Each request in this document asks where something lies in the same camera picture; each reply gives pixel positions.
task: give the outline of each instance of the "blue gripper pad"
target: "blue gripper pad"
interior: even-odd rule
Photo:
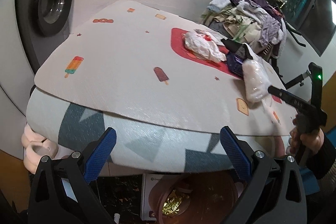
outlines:
[[[239,146],[239,140],[229,127],[223,127],[220,131],[220,143],[229,157],[238,177],[249,182],[252,178],[251,161]]]
[[[113,128],[109,128],[105,137],[97,145],[96,149],[86,161],[83,177],[88,184],[98,178],[98,175],[116,145],[116,142],[116,131]]]

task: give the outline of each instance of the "pile of clothes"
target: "pile of clothes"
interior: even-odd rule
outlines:
[[[212,0],[200,23],[247,43],[265,60],[280,57],[287,37],[284,16],[266,0]]]

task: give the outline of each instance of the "fluffy towel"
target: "fluffy towel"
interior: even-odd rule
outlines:
[[[237,10],[243,14],[254,19],[258,24],[262,25],[267,19],[268,13],[261,8],[258,4],[251,0],[241,0],[237,5]]]
[[[208,10],[219,14],[226,6],[231,4],[230,0],[212,0],[209,3]]]

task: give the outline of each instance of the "ice cream bar print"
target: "ice cream bar print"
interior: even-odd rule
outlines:
[[[70,64],[65,69],[65,72],[67,73],[64,77],[68,78],[69,74],[74,74],[76,69],[78,69],[79,65],[84,60],[83,57],[75,56],[73,60],[70,62]]]
[[[160,82],[165,82],[166,85],[169,85],[168,84],[169,78],[161,68],[155,67],[154,72],[155,72],[155,74],[156,74],[156,76],[157,76],[157,78],[159,79]]]

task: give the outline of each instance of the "orange wall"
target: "orange wall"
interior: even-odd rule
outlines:
[[[328,114],[327,125],[322,128],[327,132],[336,125],[336,72],[322,88],[321,108]]]

